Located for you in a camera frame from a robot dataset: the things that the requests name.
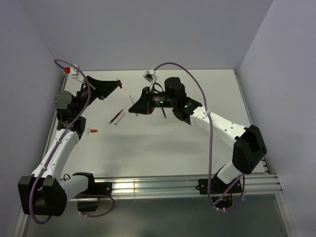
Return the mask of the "purple pen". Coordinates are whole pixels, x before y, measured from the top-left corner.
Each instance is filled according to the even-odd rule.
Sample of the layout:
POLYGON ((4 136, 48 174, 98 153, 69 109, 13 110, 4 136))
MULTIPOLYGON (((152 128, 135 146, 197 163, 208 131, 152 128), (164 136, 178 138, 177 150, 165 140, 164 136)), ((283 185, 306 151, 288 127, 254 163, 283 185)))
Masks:
POLYGON ((166 113, 165 113, 164 108, 161 108, 161 110, 162 110, 162 113, 163 113, 164 118, 166 119, 167 117, 166 117, 166 113))

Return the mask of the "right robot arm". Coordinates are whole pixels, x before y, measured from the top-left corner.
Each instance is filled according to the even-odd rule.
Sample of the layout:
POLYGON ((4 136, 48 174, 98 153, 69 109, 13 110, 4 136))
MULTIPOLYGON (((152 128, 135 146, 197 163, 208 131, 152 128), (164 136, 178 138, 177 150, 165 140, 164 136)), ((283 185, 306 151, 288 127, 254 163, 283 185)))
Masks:
POLYGON ((228 144, 233 149, 232 159, 211 179, 211 187, 218 192, 225 192, 239 176, 252 173, 267 153, 257 126, 246 127, 210 112, 200 102, 187 96, 185 86, 177 77, 167 78, 164 87, 161 92, 144 87, 139 100, 128 111, 150 115, 155 108, 171 108, 180 121, 202 128, 228 144))

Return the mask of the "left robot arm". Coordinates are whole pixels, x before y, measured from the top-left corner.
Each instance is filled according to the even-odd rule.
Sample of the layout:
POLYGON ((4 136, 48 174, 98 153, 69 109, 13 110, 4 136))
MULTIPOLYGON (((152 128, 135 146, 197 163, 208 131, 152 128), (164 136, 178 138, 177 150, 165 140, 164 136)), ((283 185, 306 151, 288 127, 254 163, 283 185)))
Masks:
POLYGON ((115 89, 122 88, 120 80, 101 81, 87 77, 73 95, 60 91, 55 96, 57 132, 46 155, 30 176, 22 176, 18 191, 24 214, 61 216, 69 200, 82 197, 110 196, 111 189, 95 183, 92 173, 77 172, 61 182, 63 168, 85 131, 86 118, 81 112, 96 99, 106 99, 115 89))

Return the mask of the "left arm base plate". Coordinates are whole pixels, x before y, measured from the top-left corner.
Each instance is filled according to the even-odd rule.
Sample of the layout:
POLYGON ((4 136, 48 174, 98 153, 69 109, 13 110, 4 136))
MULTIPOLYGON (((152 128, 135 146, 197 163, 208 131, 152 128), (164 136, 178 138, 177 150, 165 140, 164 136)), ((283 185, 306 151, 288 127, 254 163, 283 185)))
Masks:
POLYGON ((91 188, 77 194, 75 198, 85 198, 97 196, 111 196, 112 194, 112 182, 96 182, 91 188))

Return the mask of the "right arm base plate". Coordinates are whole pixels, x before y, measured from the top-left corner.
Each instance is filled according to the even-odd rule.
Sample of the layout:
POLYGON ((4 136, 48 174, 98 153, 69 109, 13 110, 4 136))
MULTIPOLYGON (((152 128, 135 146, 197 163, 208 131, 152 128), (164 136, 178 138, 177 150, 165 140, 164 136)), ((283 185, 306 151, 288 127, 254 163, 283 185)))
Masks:
MULTIPOLYGON (((233 183, 233 181, 229 184, 223 183, 219 179, 212 178, 211 180, 211 186, 210 186, 210 193, 213 194, 222 194, 224 191, 227 190, 227 188, 233 183)), ((201 195, 207 194, 207 185, 208 185, 208 179, 198 179, 198 185, 195 187, 196 190, 199 191, 201 195)), ((234 186, 231 187, 229 192, 236 194, 241 193, 242 187, 240 180, 237 181, 234 186)))

